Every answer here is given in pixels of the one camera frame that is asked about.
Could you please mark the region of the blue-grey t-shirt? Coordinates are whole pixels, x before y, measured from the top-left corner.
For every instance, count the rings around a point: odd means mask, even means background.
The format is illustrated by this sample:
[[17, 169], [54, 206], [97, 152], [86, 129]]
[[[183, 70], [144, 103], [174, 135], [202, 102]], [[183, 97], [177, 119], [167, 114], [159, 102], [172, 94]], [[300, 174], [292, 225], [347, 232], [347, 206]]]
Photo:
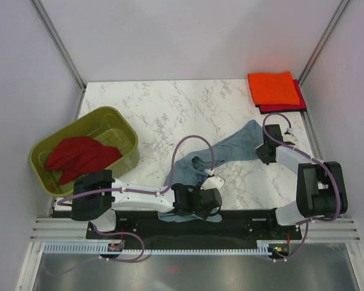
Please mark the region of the blue-grey t-shirt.
[[195, 186], [207, 178], [207, 171], [227, 162], [258, 159], [255, 148], [263, 143], [262, 127], [250, 120], [239, 131], [204, 150], [193, 151], [176, 160], [177, 149], [171, 158], [173, 169], [164, 181], [165, 186], [180, 183]]

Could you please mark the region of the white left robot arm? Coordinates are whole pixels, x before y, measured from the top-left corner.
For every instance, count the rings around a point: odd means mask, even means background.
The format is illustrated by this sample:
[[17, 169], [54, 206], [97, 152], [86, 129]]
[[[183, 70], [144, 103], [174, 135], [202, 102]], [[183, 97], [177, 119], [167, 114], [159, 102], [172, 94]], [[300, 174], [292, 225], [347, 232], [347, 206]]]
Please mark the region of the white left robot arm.
[[74, 182], [73, 194], [77, 198], [72, 200], [70, 218], [90, 221], [107, 238], [120, 234], [117, 212], [122, 210], [153, 210], [165, 222], [220, 222], [223, 186], [224, 179], [215, 175], [194, 186], [139, 186], [114, 179], [110, 170], [102, 170]]

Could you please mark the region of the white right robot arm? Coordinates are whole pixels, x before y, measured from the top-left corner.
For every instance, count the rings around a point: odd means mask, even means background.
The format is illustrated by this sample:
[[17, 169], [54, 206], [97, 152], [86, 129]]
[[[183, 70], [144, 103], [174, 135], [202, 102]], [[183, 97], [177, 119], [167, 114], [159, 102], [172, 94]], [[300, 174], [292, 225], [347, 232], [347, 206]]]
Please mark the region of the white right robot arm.
[[314, 160], [284, 141], [278, 124], [263, 127], [263, 143], [255, 151], [266, 165], [278, 163], [297, 176], [295, 201], [275, 210], [266, 223], [271, 238], [281, 238], [288, 226], [305, 221], [332, 220], [348, 210], [342, 167], [331, 161]]

